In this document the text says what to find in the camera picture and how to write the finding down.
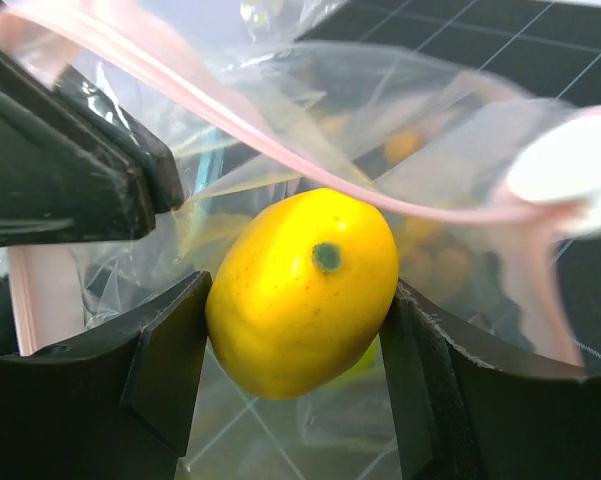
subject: white circular object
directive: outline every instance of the white circular object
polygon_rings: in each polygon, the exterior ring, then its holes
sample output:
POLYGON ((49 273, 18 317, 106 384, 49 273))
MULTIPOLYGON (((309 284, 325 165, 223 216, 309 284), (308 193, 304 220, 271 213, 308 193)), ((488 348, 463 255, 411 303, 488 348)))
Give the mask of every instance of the white circular object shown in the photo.
POLYGON ((601 115, 588 115, 547 132, 516 159, 509 190, 538 205, 582 201, 582 211, 565 233, 601 231, 601 115))

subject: fruit in bag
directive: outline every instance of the fruit in bag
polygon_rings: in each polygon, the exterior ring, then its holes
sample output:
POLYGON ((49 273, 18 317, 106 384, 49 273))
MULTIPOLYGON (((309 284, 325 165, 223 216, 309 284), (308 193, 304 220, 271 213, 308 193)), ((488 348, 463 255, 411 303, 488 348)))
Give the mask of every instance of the fruit in bag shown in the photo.
POLYGON ((263 210, 238 237, 206 304, 218 361, 247 392, 305 394, 369 348, 398 283, 395 240, 373 206, 331 189, 263 210))

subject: green spot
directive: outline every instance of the green spot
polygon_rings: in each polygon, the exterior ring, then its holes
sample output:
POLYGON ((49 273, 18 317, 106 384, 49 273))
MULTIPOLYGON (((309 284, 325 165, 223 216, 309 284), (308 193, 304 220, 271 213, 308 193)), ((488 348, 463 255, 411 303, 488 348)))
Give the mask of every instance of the green spot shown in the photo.
POLYGON ((342 266, 340 247, 333 243, 319 243, 313 247, 313 263, 325 273, 337 272, 342 266))

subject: plastic wrap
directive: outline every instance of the plastic wrap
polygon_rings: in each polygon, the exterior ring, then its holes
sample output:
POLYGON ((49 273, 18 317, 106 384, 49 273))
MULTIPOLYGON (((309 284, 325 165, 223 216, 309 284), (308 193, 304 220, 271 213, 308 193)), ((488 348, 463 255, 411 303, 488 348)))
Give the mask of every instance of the plastic wrap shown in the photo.
POLYGON ((402 276, 424 295, 510 343, 582 363, 551 266, 568 206, 519 201, 503 183, 575 109, 398 48, 308 42, 201 56, 198 43, 129 1, 23 1, 0 13, 1 48, 50 85, 82 61, 173 148, 189 194, 145 239, 76 249, 83 284, 99 285, 85 295, 93 323, 192 269, 213 273, 264 207, 327 185, 386 212, 402 276))

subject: plastic bag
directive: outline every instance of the plastic bag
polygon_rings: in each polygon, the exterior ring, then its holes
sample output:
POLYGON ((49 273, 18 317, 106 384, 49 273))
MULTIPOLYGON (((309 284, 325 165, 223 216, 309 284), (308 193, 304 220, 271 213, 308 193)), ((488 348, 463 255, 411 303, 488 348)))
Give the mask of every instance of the plastic bag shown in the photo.
MULTIPOLYGON (((230 135, 253 148, 227 163, 233 147, 204 137, 208 143, 189 165, 200 168, 206 158, 201 153, 218 152, 223 159, 218 176, 196 173, 184 221, 175 213, 154 232, 170 240, 141 241, 156 242, 147 250, 171 249, 164 255, 166 277, 153 283, 155 264, 128 256, 131 269, 140 273, 135 285, 157 293, 175 281, 190 238, 210 238, 204 247, 211 253, 202 254, 203 246, 196 245, 196 260, 182 268, 213 271, 238 232, 206 228, 206 222, 214 215, 253 216, 293 193, 306 177, 383 209, 400 243, 403 276, 423 294, 462 318, 486 318, 491 330, 522 348, 582 364, 552 267, 553 244, 563 238, 558 227, 575 206, 533 205, 506 186, 517 155, 573 118, 575 109, 391 47, 256 45, 215 60, 207 51, 203 61, 191 46, 195 42, 166 23, 131 2, 113 5, 23 1, 0 13, 0 48, 50 80, 86 47, 112 62, 110 68, 125 71, 129 89, 136 84, 140 92, 152 89, 186 110, 195 118, 192 124, 204 119, 226 132, 217 137, 230 135), (289 93, 291 86, 303 87, 301 101, 289 93), (396 161, 379 147, 405 131, 419 139, 419 149, 396 161), (173 240, 178 225, 186 241, 173 240), (209 258, 214 260, 205 264, 209 258)), ((141 113, 137 119, 150 123, 141 113)), ((172 143, 167 134, 158 135, 172 143)), ((118 262, 119 252, 107 251, 118 262)), ((89 262, 103 264, 97 256, 89 262)), ((111 298, 103 295, 103 302, 111 298)))

